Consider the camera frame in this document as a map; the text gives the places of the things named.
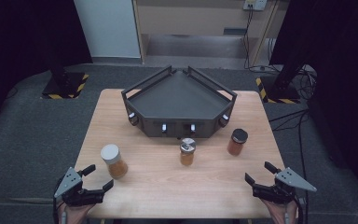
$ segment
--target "wall outlet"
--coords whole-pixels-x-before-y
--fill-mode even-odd
[[[250,10],[251,8],[255,8],[255,0],[245,0],[243,4],[244,10]]]
[[[262,11],[266,7],[268,0],[245,0],[245,3],[243,4],[244,10],[251,10],[251,8],[254,11]]]

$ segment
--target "brown jar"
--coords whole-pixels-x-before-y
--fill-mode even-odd
[[[231,135],[231,139],[228,142],[227,151],[233,156],[240,155],[243,144],[248,139],[248,133],[243,129],[236,129]]]
[[[109,174],[114,179],[119,179],[128,171],[127,163],[121,159],[120,151],[116,145],[110,144],[103,147],[101,156],[106,162]]]
[[[180,162],[182,165],[189,166],[193,164],[194,151],[196,150],[196,142],[191,138],[182,140],[180,146]]]

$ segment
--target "wall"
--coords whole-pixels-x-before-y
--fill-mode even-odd
[[[141,58],[131,0],[75,0],[91,57]]]

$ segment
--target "human hand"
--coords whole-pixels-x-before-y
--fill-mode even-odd
[[[275,224],[285,224],[285,213],[289,215],[290,224],[296,224],[297,204],[295,201],[288,204],[277,204],[261,199],[261,202],[266,205]]]
[[[86,218],[87,213],[95,204],[88,204],[83,206],[67,206],[66,203],[59,208],[59,223],[66,224],[81,224]],[[62,213],[66,213],[66,222],[62,222]]]

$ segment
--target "table top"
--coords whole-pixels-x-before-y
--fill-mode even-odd
[[[195,138],[191,166],[180,163],[181,140],[147,137],[131,126],[122,90],[103,90],[76,162],[76,170],[91,164],[96,171],[83,177],[83,188],[101,189],[111,180],[101,158],[108,144],[119,147],[129,171],[105,193],[103,203],[89,211],[97,218],[262,218],[269,211],[244,181],[271,186],[269,161],[283,169],[282,157],[266,112],[255,91],[235,91],[237,101],[225,128],[210,138]],[[227,152],[232,132],[242,128],[249,138],[238,157]]]

